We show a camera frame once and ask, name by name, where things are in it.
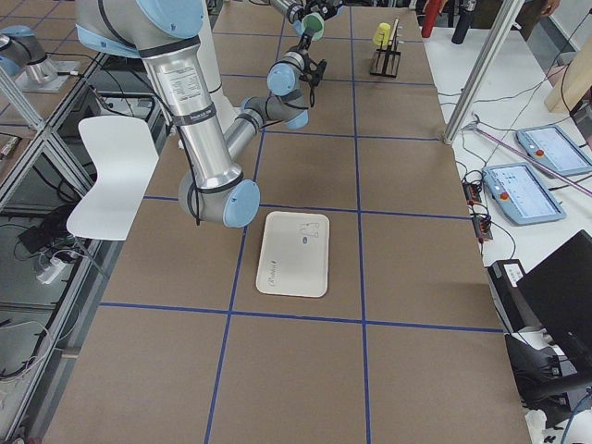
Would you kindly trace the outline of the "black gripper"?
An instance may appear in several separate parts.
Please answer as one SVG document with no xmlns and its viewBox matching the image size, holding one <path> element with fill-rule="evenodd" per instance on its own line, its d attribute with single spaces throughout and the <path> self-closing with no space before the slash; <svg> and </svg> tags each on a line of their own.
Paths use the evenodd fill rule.
<svg viewBox="0 0 592 444">
<path fill-rule="evenodd" d="M 309 0 L 304 2 L 304 14 L 318 13 L 327 20 L 337 16 L 342 7 L 342 0 Z"/>
<path fill-rule="evenodd" d="M 310 86 L 318 86 L 324 77 L 327 61 L 321 59 L 319 62 L 315 62 L 309 55 L 308 47 L 304 44 L 300 45 L 300 56 L 302 58 L 301 79 L 307 81 Z"/>
</svg>

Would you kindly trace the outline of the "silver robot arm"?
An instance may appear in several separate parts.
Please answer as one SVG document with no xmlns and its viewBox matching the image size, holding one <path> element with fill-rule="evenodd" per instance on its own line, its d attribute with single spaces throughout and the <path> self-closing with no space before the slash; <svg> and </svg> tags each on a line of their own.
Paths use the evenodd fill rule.
<svg viewBox="0 0 592 444">
<path fill-rule="evenodd" d="M 323 20 L 335 17 L 343 7 L 341 0 L 270 0 L 271 5 L 290 24 L 302 21 L 305 16 L 318 13 Z"/>
<path fill-rule="evenodd" d="M 271 6 L 299 33 L 300 41 L 269 69 L 267 97 L 246 99 L 235 109 L 223 94 L 204 1 L 79 1 L 80 42 L 96 52 L 139 58 L 166 121 L 179 133 L 189 173 L 179 186 L 179 202 L 197 222 L 242 228 L 260 204 L 257 184 L 246 179 L 236 160 L 265 126 L 305 126 L 314 89 L 327 66 L 309 56 L 326 20 L 340 1 L 274 1 Z"/>
</svg>

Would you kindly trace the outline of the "second grey robot arm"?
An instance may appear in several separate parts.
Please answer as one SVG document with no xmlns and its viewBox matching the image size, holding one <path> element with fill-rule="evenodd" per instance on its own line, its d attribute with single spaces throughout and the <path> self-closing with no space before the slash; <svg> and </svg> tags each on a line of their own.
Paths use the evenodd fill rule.
<svg viewBox="0 0 592 444">
<path fill-rule="evenodd" d="M 24 71 L 28 82 L 36 87 L 58 78 L 56 65 L 33 30 L 25 25 L 1 30 L 1 68 L 12 78 Z"/>
</svg>

